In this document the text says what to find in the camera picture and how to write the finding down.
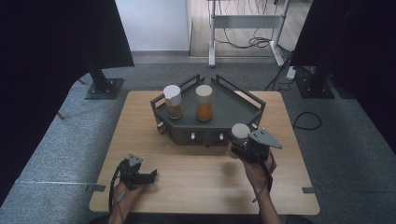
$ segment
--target black panel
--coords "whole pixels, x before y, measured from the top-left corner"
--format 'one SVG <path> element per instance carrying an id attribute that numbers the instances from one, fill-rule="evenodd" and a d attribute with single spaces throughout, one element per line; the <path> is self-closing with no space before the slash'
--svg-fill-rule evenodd
<path id="1" fill-rule="evenodd" d="M 0 203 L 65 97 L 98 68 L 133 66 L 114 0 L 0 2 Z"/>
<path id="2" fill-rule="evenodd" d="M 356 97 L 396 152 L 394 9 L 385 0 L 313 1 L 290 65 L 327 62 L 335 83 Z M 337 24 L 348 12 L 346 29 L 334 43 Z M 330 57 L 327 49 L 333 51 Z"/>

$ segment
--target gray carpet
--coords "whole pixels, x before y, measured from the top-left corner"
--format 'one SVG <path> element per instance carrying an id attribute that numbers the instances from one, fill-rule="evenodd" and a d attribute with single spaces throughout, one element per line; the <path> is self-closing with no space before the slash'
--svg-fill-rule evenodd
<path id="1" fill-rule="evenodd" d="M 34 155 L 0 209 L 0 223 L 87 223 L 102 214 L 89 210 L 92 185 L 104 162 L 129 91 L 162 90 L 198 73 L 215 74 L 248 91 L 263 91 L 276 75 L 273 63 L 137 64 L 105 69 L 125 79 L 116 100 L 84 100 L 89 85 L 76 82 Z M 286 81 L 285 73 L 279 80 Z M 396 156 L 354 99 L 302 99 L 295 83 L 281 91 L 290 121 L 305 111 L 323 122 L 315 131 L 295 131 L 317 191 L 320 213 L 314 223 L 394 223 Z M 314 127 L 304 116 L 298 125 Z"/>

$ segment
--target metal stand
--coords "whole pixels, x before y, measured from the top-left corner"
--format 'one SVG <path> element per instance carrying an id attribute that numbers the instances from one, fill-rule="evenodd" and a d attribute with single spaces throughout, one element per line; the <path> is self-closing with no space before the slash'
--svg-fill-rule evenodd
<path id="1" fill-rule="evenodd" d="M 326 83 L 327 71 L 317 68 L 313 73 L 305 68 L 298 68 L 294 80 L 303 98 L 333 99 L 334 95 Z"/>
<path id="2" fill-rule="evenodd" d="M 285 24 L 286 14 L 288 13 L 290 0 L 286 0 L 283 12 L 281 15 L 233 15 L 223 16 L 216 15 L 216 0 L 212 1 L 211 20 L 211 35 L 209 42 L 209 67 L 216 66 L 216 52 L 215 52 L 215 29 L 217 28 L 239 28 L 239 29 L 272 29 L 275 28 L 276 34 L 273 41 L 270 41 L 271 50 L 274 53 L 277 65 L 282 66 L 284 61 L 282 59 L 282 52 L 279 49 L 278 41 L 282 33 L 283 25 Z"/>
<path id="3" fill-rule="evenodd" d="M 88 72 L 91 74 L 93 83 L 90 86 L 85 99 L 107 99 L 113 100 L 117 97 L 120 87 L 122 86 L 122 78 L 106 78 L 102 69 L 97 68 L 88 53 L 85 57 Z"/>

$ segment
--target gray tray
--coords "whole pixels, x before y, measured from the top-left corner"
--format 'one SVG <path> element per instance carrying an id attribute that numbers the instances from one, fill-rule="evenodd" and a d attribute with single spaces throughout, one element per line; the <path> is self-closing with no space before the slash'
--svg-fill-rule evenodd
<path id="1" fill-rule="evenodd" d="M 209 85 L 213 90 L 213 117 L 207 122 L 202 122 L 195 117 L 198 104 L 195 89 L 203 84 Z M 200 78 L 200 75 L 196 75 L 178 86 L 181 88 L 182 97 L 183 116 L 181 118 L 169 118 L 163 94 L 150 102 L 157 121 L 157 129 L 162 134 L 168 133 L 177 145 L 225 146 L 235 123 L 244 123 L 251 131 L 257 130 L 265 102 L 250 92 L 241 90 L 225 78 L 219 75 L 216 75 L 216 78 Z M 241 91 L 247 98 L 257 102 L 260 107 L 234 91 Z"/>

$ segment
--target human arm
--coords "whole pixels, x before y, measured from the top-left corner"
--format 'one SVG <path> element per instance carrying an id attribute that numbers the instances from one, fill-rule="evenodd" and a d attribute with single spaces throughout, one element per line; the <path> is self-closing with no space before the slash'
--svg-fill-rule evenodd
<path id="1" fill-rule="evenodd" d="M 107 223 L 122 224 L 131 209 L 134 207 L 137 199 L 146 188 L 147 185 L 142 185 L 129 190 L 122 182 L 114 187 L 113 210 L 111 211 L 111 215 Z"/>
<path id="2" fill-rule="evenodd" d="M 262 223 L 282 224 L 282 221 L 272 203 L 270 192 L 267 188 L 268 185 L 266 183 L 264 170 L 258 163 L 248 163 L 243 159 L 241 159 L 241 161 L 244 163 L 247 179 L 253 187 L 254 193 L 257 197 Z M 265 162 L 265 166 L 270 174 L 275 170 L 276 162 L 272 156 L 268 157 L 268 160 Z"/>

